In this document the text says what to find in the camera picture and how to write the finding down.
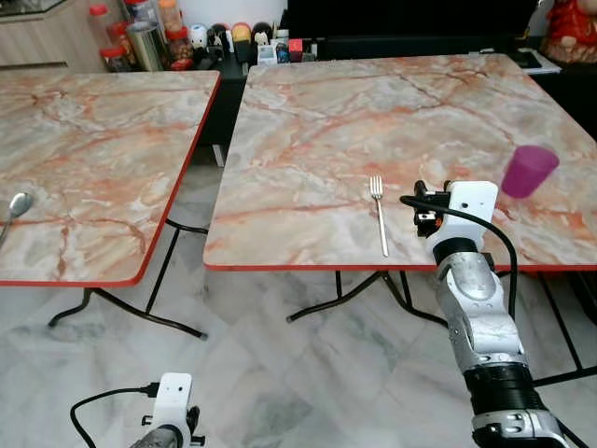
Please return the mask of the silver metal fork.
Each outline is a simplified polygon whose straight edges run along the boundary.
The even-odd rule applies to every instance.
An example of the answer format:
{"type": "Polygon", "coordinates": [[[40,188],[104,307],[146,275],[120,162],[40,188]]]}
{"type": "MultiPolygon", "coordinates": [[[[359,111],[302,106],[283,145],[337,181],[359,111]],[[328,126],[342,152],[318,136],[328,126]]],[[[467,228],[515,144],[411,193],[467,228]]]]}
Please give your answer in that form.
{"type": "Polygon", "coordinates": [[[380,238],[380,243],[382,246],[382,255],[385,258],[388,258],[389,256],[391,256],[391,252],[389,252],[388,233],[387,233],[387,227],[385,227],[384,208],[382,205],[383,194],[384,194],[384,184],[383,184],[382,176],[371,175],[369,177],[369,195],[375,204],[376,215],[377,215],[377,228],[379,228],[379,238],[380,238]]]}

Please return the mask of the silver metal spoon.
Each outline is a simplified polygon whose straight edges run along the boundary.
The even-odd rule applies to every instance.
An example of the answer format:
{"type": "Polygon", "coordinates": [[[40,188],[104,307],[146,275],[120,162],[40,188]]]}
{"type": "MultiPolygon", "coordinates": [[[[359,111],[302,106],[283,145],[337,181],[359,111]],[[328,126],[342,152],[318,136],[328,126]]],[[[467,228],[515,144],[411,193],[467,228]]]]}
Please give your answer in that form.
{"type": "Polygon", "coordinates": [[[11,231],[12,226],[18,220],[21,215],[29,212],[33,208],[34,197],[30,192],[18,192],[9,201],[7,215],[3,222],[3,226],[0,226],[0,247],[4,246],[4,243],[11,231]]]}

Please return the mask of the red seated figurine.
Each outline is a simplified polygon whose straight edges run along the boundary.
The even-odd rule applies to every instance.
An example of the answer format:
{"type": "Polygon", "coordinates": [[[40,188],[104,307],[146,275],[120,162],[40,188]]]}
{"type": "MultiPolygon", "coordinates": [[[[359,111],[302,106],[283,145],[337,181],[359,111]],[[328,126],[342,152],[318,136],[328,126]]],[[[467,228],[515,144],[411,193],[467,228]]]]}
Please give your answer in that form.
{"type": "Polygon", "coordinates": [[[553,0],[541,54],[556,64],[596,63],[597,0],[553,0]]]}

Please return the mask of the black TV console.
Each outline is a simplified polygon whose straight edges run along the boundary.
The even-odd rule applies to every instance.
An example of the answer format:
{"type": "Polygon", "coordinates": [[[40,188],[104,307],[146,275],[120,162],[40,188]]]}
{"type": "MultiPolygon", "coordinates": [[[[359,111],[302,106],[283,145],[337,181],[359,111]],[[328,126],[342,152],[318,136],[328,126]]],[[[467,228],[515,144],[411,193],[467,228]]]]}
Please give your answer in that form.
{"type": "MultiPolygon", "coordinates": [[[[596,99],[583,92],[596,85],[596,63],[556,64],[541,51],[522,44],[513,37],[481,39],[478,37],[432,38],[429,35],[340,35],[316,38],[314,53],[317,61],[374,59],[374,57],[406,57],[449,54],[504,54],[519,49],[536,52],[543,64],[540,69],[524,71],[553,98],[584,129],[596,136],[596,99]]],[[[220,73],[212,106],[201,126],[198,144],[226,148],[233,129],[247,82],[248,67],[238,63],[233,55],[209,67],[220,73]]]]}

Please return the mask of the yellow topped small jar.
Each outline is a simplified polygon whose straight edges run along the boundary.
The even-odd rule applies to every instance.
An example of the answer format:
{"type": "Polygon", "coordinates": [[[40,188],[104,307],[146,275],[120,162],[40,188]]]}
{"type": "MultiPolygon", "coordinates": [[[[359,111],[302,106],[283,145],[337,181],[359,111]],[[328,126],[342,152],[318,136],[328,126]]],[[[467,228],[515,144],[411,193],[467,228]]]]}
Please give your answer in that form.
{"type": "Polygon", "coordinates": [[[255,55],[252,27],[246,22],[234,24],[230,30],[230,41],[236,61],[250,63],[251,57],[255,55]]]}

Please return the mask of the black phone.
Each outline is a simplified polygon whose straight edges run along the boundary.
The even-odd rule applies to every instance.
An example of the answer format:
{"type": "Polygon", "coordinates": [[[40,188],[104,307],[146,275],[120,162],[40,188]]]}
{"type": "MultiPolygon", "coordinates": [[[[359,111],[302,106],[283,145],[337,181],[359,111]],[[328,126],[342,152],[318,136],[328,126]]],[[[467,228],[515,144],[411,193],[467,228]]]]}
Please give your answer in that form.
{"type": "Polygon", "coordinates": [[[540,69],[543,64],[536,57],[536,52],[529,49],[519,49],[507,53],[507,56],[523,71],[534,71],[540,69]]]}

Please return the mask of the light wooden cabinet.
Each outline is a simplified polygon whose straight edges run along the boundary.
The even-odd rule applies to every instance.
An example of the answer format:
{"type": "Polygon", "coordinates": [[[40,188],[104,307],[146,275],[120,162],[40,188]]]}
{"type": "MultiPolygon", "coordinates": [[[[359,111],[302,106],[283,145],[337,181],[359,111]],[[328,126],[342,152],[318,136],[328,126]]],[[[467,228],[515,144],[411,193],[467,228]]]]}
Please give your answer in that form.
{"type": "Polygon", "coordinates": [[[101,0],[0,0],[0,71],[60,65],[105,73],[90,28],[89,7],[101,0]]]}

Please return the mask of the purple plastic cup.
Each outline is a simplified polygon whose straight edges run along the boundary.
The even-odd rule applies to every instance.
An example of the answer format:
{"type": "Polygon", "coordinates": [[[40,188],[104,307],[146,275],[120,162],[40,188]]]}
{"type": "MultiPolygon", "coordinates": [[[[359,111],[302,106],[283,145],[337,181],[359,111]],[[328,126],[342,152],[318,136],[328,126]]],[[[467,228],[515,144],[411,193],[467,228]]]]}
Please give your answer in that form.
{"type": "Polygon", "coordinates": [[[549,147],[521,145],[513,150],[500,191],[513,198],[529,198],[560,165],[559,155],[549,147]]]}

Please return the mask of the steel vacuum flask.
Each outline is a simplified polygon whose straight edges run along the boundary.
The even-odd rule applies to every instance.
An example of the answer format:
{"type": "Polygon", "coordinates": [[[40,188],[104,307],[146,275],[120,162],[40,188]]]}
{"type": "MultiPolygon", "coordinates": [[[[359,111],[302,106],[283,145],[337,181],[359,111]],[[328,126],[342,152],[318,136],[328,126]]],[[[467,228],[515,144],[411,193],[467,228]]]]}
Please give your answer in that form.
{"type": "Polygon", "coordinates": [[[167,71],[168,48],[160,26],[155,22],[136,21],[125,27],[137,63],[146,72],[167,71]]]}

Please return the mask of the clear bottle with red cap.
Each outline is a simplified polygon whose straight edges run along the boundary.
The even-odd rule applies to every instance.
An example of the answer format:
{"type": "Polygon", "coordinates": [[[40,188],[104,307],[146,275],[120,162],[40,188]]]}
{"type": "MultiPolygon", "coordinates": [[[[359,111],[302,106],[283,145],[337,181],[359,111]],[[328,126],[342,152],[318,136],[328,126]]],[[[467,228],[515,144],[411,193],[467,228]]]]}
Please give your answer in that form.
{"type": "Polygon", "coordinates": [[[87,8],[92,37],[100,51],[118,47],[118,42],[112,37],[108,27],[116,24],[117,17],[104,3],[93,3],[87,8]]]}

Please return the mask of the orange capped bottle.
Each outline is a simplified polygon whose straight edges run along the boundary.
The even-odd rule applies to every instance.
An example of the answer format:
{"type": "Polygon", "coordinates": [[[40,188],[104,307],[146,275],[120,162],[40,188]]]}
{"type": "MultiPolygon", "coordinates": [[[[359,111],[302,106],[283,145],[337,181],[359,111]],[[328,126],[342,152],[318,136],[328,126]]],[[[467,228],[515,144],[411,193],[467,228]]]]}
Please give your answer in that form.
{"type": "Polygon", "coordinates": [[[187,41],[188,29],[178,0],[158,0],[158,8],[163,35],[168,41],[187,41]]]}

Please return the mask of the black television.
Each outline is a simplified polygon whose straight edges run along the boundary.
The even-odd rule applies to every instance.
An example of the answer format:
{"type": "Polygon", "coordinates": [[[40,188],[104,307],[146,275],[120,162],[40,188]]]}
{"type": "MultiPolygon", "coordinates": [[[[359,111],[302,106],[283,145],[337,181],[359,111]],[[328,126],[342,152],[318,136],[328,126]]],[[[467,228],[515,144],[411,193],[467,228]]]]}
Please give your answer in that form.
{"type": "Polygon", "coordinates": [[[287,0],[280,23],[296,37],[519,35],[540,0],[287,0]]]}

